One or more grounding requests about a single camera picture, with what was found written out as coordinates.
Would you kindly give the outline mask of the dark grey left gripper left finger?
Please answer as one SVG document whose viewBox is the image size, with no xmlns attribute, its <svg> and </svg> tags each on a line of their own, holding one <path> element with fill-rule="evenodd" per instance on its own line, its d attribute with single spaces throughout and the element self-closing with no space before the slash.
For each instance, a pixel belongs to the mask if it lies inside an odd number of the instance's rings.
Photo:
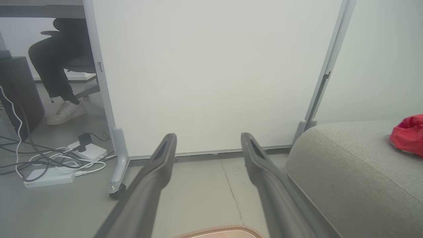
<svg viewBox="0 0 423 238">
<path fill-rule="evenodd" d="M 171 179 L 176 147 L 176 134 L 167 134 L 112 209 L 96 238 L 152 236 L 160 195 Z"/>
</svg>

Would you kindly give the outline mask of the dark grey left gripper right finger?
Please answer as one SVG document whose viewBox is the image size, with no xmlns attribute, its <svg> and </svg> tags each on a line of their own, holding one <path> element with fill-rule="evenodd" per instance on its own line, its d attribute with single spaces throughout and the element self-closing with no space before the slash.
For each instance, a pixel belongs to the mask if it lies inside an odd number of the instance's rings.
<svg viewBox="0 0 423 238">
<path fill-rule="evenodd" d="M 248 176 L 258 190 L 272 238 L 330 238 L 332 228 L 272 163 L 252 134 L 241 134 Z"/>
</svg>

